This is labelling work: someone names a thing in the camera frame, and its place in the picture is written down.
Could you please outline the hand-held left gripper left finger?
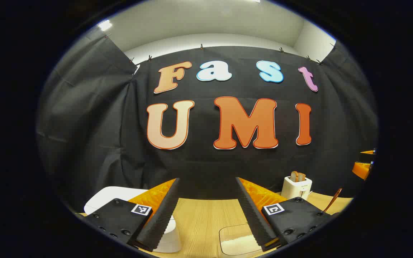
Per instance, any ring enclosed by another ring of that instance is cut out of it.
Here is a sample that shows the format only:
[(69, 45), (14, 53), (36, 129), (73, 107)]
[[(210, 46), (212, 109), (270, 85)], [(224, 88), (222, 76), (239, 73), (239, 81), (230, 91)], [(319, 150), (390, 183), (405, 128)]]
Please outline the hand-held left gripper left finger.
[(111, 197), (85, 216), (85, 223), (114, 241), (152, 252), (177, 206), (179, 178), (129, 197)]

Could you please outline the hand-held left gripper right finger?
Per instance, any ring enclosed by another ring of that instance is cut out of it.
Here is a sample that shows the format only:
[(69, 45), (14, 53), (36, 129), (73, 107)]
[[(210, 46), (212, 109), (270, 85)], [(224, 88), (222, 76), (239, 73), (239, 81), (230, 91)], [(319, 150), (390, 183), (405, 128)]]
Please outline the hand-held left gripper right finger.
[(301, 197), (287, 199), (243, 178), (235, 180), (239, 204), (262, 251), (292, 243), (338, 216)]

